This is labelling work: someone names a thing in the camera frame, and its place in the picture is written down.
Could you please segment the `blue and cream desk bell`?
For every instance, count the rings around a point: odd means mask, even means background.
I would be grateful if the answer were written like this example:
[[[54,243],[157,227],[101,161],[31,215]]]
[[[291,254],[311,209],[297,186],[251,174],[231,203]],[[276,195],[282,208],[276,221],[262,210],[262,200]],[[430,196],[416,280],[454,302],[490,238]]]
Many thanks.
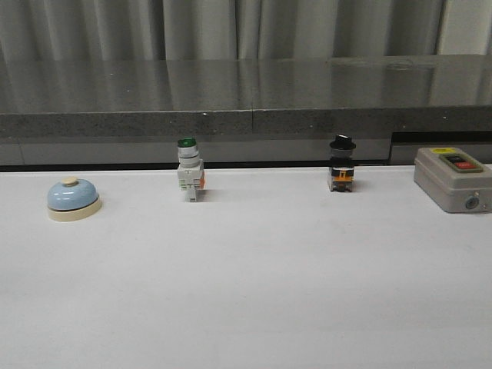
[[[47,193],[48,217],[53,221],[78,221],[98,212],[102,200],[96,187],[88,180],[64,178]]]

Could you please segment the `grey stone counter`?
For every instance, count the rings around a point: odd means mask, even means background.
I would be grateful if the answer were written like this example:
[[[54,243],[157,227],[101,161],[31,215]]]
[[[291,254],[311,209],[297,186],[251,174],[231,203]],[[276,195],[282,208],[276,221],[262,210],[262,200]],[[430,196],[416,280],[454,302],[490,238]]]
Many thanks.
[[[212,167],[361,164],[424,146],[491,160],[491,59],[479,55],[1,66],[1,166],[170,167],[193,136]]]

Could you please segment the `grey pleated curtain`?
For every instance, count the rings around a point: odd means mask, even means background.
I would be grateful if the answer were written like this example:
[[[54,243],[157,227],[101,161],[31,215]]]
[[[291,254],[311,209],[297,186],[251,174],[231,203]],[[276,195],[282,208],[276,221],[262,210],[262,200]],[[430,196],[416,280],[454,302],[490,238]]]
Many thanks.
[[[489,1],[3,1],[1,59],[487,55]]]

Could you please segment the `green pushbutton switch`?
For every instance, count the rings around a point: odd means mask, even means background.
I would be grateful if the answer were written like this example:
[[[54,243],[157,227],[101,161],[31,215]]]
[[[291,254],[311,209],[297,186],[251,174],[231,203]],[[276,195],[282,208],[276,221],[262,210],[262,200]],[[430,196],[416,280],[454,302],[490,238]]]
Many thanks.
[[[178,183],[188,201],[197,201],[204,189],[204,161],[193,137],[178,140]]]

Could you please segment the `black selector switch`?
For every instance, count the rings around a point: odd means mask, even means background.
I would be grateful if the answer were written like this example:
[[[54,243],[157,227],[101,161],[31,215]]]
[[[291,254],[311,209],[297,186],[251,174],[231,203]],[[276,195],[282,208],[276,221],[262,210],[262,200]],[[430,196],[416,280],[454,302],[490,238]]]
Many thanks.
[[[352,154],[356,147],[352,137],[347,135],[336,135],[330,143],[331,157],[327,180],[330,191],[352,192],[354,180]]]

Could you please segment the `grey start-stop switch box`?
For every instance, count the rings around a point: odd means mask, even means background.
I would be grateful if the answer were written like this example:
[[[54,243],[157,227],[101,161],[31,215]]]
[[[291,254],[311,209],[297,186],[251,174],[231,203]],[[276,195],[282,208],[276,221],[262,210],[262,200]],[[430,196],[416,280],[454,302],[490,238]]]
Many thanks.
[[[443,211],[491,211],[491,169],[455,147],[419,148],[414,181]]]

